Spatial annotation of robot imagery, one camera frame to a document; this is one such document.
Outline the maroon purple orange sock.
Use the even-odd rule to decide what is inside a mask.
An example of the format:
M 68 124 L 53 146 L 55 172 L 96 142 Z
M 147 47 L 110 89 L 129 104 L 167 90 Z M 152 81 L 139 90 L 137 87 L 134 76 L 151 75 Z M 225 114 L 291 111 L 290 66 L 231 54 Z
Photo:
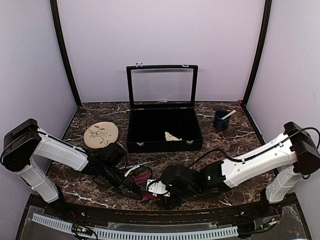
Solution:
M 147 180 L 150 179 L 150 175 L 149 174 L 145 174 L 145 175 L 139 175 L 137 177 L 134 178 L 134 181 L 136 183 L 136 185 L 138 186 L 141 195 L 142 195 L 142 200 L 138 200 L 138 203 L 143 203 L 143 202 L 147 202 L 147 201 L 153 201 L 156 200 L 157 197 L 152 195 L 150 192 L 146 191 L 146 187 L 147 187 Z

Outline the beige brown block sock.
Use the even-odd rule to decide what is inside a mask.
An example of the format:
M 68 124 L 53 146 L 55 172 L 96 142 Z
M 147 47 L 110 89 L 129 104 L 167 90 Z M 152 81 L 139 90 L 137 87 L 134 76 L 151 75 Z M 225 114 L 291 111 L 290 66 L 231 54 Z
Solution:
M 164 135 L 165 135 L 165 140 L 166 141 L 181 141 L 182 140 L 182 138 L 177 138 L 177 137 L 175 137 L 175 136 L 173 136 L 172 134 L 170 134 L 169 132 L 165 132 L 164 133 Z

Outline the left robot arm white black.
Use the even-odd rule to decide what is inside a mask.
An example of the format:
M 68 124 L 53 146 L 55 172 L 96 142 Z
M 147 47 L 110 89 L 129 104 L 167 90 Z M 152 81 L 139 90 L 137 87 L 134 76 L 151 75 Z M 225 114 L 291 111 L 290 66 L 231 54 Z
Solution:
M 51 204 L 51 210 L 60 218 L 67 218 L 71 208 L 64 202 L 58 187 L 33 160 L 34 156 L 64 164 L 85 175 L 101 176 L 119 194 L 142 199 L 135 180 L 116 166 L 127 156 L 125 150 L 116 143 L 99 150 L 85 150 L 48 134 L 32 118 L 7 133 L 3 143 L 0 163 L 7 170 L 17 173 L 45 202 Z

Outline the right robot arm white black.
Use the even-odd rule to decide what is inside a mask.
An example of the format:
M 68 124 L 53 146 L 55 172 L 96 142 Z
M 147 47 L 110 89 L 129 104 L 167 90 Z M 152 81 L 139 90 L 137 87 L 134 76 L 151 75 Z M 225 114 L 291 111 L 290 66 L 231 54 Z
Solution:
M 166 197 L 218 197 L 243 182 L 273 169 L 279 172 L 262 192 L 255 213 L 266 217 L 296 182 L 320 168 L 319 143 L 314 143 L 310 127 L 290 121 L 284 132 L 246 154 L 208 164 L 199 171 L 181 164 L 168 166 L 160 176 L 157 193 Z

